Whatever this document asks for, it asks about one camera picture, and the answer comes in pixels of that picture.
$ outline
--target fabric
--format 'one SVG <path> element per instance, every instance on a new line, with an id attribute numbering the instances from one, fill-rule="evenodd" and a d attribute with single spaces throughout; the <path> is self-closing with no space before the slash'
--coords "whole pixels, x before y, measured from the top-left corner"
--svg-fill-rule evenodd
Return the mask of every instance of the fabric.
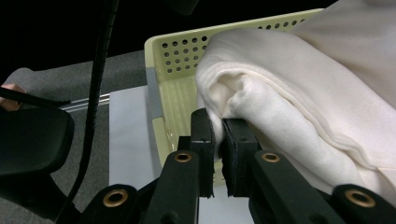
<path id="1" fill-rule="evenodd" d="M 331 193 L 352 183 L 396 204 L 395 98 L 362 81 L 359 62 L 350 69 L 292 33 L 223 31 L 197 67 L 198 107 L 206 108 L 218 143 L 221 119 L 245 119 L 261 145 L 287 156 L 312 186 Z M 376 82 L 374 72 L 366 74 Z"/>

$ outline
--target white towel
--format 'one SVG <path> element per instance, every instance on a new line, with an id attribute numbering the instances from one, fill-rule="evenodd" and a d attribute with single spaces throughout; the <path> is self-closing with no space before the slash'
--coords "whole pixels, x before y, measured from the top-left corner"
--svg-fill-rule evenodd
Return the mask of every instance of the white towel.
<path id="1" fill-rule="evenodd" d="M 395 109 L 300 37 L 253 28 L 217 33 L 196 84 L 218 143 L 221 119 L 245 119 L 262 146 L 282 152 L 312 186 L 331 193 L 357 184 L 396 204 Z"/>

